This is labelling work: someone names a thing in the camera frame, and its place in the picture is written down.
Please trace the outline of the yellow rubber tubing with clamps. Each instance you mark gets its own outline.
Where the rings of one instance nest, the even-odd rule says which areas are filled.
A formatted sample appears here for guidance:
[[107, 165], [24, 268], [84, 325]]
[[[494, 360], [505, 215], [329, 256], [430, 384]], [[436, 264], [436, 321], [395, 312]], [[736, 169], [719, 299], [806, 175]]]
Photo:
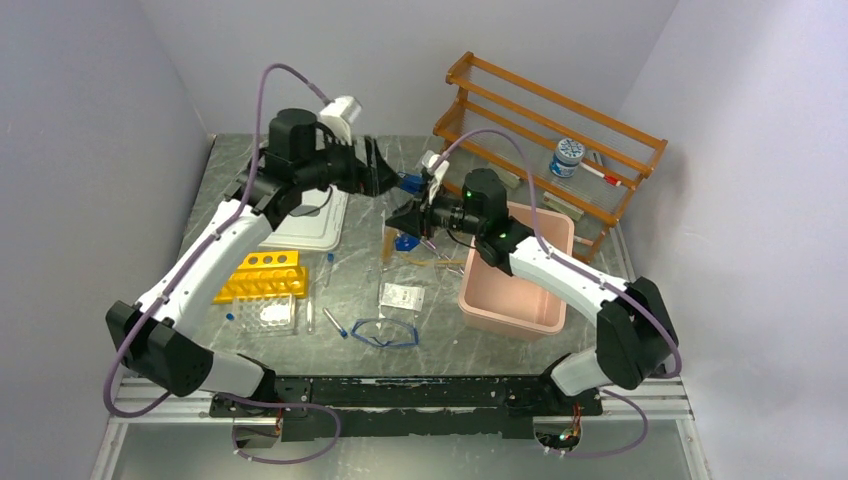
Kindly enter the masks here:
[[382, 232], [382, 244], [380, 249], [379, 263], [387, 268], [393, 258], [417, 267], [442, 269], [462, 276], [464, 274], [464, 260], [450, 258], [441, 252], [430, 240], [420, 240], [420, 244], [410, 252], [397, 252], [394, 247], [394, 239], [401, 234], [398, 230], [386, 227]]

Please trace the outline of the small clear plastic bag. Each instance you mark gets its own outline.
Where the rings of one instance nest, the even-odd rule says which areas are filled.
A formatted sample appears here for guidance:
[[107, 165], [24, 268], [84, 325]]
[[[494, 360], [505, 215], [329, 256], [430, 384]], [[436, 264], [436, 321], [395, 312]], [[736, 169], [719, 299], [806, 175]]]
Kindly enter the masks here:
[[420, 312], [423, 307], [425, 289], [420, 286], [406, 286], [385, 283], [380, 294], [380, 305]]

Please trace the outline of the blue safety glasses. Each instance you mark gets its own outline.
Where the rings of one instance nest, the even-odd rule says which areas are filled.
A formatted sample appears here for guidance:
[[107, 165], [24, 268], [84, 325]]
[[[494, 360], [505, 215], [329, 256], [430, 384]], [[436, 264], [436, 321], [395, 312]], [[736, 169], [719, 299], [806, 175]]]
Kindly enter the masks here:
[[417, 347], [420, 343], [414, 325], [390, 318], [359, 319], [351, 327], [349, 336], [380, 349]]

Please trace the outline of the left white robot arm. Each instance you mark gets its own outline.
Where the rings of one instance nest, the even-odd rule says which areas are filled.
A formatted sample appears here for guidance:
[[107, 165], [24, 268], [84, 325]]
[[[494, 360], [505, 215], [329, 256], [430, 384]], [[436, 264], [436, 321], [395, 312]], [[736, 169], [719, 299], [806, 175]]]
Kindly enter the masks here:
[[255, 141], [255, 154], [228, 185], [213, 219], [153, 288], [133, 303], [117, 301], [106, 323], [119, 365], [169, 394], [197, 390], [235, 395], [261, 416], [277, 400], [275, 374], [243, 355], [215, 353], [194, 341], [212, 300], [236, 268], [302, 203], [304, 193], [335, 188], [376, 197], [395, 188], [397, 173], [376, 141], [343, 140], [310, 111], [289, 108]]

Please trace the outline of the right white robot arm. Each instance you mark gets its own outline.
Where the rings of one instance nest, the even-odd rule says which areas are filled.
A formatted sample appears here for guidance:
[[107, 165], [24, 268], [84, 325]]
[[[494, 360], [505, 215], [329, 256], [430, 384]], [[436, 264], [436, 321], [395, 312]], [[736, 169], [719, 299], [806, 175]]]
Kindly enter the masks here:
[[633, 390], [667, 359], [680, 368], [679, 341], [657, 285], [645, 277], [606, 275], [574, 260], [544, 239], [537, 212], [530, 213], [530, 224], [515, 218], [497, 175], [480, 168], [466, 175], [460, 196], [421, 187], [385, 224], [419, 239], [438, 229], [468, 234], [488, 266], [543, 288], [592, 322], [595, 346], [562, 357], [544, 374], [549, 380], [539, 398], [550, 413], [565, 413], [586, 390], [607, 385]]

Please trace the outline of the blue stapler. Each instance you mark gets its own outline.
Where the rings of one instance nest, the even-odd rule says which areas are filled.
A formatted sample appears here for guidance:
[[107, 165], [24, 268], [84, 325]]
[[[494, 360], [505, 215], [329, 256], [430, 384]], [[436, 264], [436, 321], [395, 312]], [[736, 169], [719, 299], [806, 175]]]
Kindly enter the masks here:
[[428, 180], [421, 175], [400, 172], [398, 176], [400, 180], [399, 188], [411, 195], [418, 195], [428, 187]]

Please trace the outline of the white plastic lid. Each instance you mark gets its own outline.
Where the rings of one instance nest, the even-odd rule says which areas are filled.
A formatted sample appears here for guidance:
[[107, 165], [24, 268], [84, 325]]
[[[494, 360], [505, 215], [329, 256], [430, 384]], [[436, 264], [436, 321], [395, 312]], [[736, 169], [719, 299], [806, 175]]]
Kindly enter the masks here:
[[259, 244], [260, 250], [327, 252], [340, 242], [349, 195], [336, 187], [303, 194], [302, 204]]

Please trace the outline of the upright blue capped tube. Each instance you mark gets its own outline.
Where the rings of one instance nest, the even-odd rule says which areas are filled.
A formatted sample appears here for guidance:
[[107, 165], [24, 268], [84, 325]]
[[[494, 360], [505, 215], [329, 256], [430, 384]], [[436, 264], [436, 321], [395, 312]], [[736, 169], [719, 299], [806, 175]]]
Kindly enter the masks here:
[[333, 274], [333, 269], [335, 265], [335, 254], [333, 252], [328, 252], [326, 255], [327, 261], [327, 271], [324, 275], [324, 287], [328, 288], [331, 283], [331, 278]]

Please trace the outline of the beige block on shelf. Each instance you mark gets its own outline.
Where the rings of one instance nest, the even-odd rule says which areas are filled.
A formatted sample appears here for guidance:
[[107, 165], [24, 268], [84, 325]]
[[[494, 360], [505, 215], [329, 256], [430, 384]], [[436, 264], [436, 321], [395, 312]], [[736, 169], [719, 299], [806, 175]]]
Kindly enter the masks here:
[[522, 183], [522, 178], [502, 167], [492, 164], [491, 169], [498, 176], [504, 186], [510, 190], [518, 188]]

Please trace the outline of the pink plastic bin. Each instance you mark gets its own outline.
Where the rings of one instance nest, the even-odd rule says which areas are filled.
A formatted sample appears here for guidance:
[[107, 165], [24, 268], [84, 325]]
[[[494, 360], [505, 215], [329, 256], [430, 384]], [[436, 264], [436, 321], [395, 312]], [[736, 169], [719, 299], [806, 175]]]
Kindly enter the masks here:
[[553, 336], [566, 325], [565, 301], [487, 265], [475, 250], [467, 255], [457, 303], [467, 326], [521, 340]]

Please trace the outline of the clear test tube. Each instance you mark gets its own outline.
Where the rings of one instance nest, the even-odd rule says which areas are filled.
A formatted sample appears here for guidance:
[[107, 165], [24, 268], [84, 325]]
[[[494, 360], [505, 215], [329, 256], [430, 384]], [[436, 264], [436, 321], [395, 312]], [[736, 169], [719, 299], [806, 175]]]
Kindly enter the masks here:
[[314, 298], [310, 295], [306, 301], [306, 332], [308, 335], [315, 333], [315, 308]]

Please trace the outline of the beige labelled block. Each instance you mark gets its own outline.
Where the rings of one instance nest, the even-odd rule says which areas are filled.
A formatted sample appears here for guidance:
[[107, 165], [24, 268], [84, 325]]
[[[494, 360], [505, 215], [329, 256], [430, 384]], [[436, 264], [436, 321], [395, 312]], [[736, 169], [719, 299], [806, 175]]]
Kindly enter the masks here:
[[572, 205], [569, 202], [566, 202], [565, 200], [559, 197], [552, 195], [550, 192], [543, 193], [542, 202], [547, 208], [562, 213], [575, 222], [581, 220], [585, 214], [582, 209]]

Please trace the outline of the yellow test tube rack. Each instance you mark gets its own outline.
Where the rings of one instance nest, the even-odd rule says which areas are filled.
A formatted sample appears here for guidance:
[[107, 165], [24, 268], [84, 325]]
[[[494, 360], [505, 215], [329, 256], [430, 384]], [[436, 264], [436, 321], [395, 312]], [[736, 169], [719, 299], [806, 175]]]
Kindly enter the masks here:
[[309, 294], [309, 269], [300, 262], [300, 252], [277, 250], [248, 254], [212, 300], [228, 304], [234, 300], [258, 300]]

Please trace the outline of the orange wooden shelf rack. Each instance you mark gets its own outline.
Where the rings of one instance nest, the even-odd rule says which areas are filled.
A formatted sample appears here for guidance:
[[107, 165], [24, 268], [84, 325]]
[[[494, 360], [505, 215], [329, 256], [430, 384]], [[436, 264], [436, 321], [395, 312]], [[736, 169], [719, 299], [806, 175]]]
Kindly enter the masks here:
[[[660, 163], [668, 142], [595, 110], [519, 74], [465, 52], [447, 71], [456, 95], [436, 121], [433, 133], [450, 146], [464, 141], [452, 161], [459, 173], [447, 186], [458, 191], [464, 173], [476, 166], [502, 167], [526, 179], [524, 152], [531, 163], [537, 197], [550, 192], [582, 209], [575, 222], [574, 255], [590, 262], [618, 226], [637, 189]], [[613, 187], [581, 165], [570, 178], [549, 169], [559, 140], [572, 138], [587, 149], [582, 163], [617, 177]]]

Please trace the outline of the blue white jar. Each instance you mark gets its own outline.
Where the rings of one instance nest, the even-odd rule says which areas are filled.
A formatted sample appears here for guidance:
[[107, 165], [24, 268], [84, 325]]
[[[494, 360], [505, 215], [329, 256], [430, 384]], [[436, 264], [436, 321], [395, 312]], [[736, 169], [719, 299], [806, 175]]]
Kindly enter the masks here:
[[577, 140], [572, 138], [559, 140], [549, 164], [551, 173], [560, 178], [572, 177], [586, 156], [586, 151], [585, 145]]

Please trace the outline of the red white marker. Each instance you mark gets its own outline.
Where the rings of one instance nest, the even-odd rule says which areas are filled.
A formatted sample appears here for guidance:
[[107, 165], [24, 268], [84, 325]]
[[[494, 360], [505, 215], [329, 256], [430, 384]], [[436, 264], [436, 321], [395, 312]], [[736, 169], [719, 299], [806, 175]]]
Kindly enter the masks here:
[[613, 187], [618, 187], [622, 184], [621, 180], [618, 179], [617, 177], [605, 174], [605, 173], [601, 172], [600, 170], [597, 170], [596, 168], [594, 168], [594, 167], [592, 167], [592, 166], [590, 166], [586, 163], [582, 163], [581, 167], [584, 170], [586, 170], [587, 172], [601, 178], [604, 182], [606, 182], [609, 185], [612, 185]]

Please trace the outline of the black base frame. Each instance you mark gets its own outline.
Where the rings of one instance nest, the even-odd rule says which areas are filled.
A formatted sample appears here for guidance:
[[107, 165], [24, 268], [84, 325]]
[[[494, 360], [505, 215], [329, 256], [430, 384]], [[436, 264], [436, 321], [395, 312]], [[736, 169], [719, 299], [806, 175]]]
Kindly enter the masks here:
[[572, 420], [602, 413], [600, 394], [575, 396], [533, 374], [480, 376], [281, 376], [276, 402], [260, 408], [213, 396], [209, 414], [239, 425], [280, 426], [283, 442], [342, 437], [499, 434], [532, 439], [543, 417]]

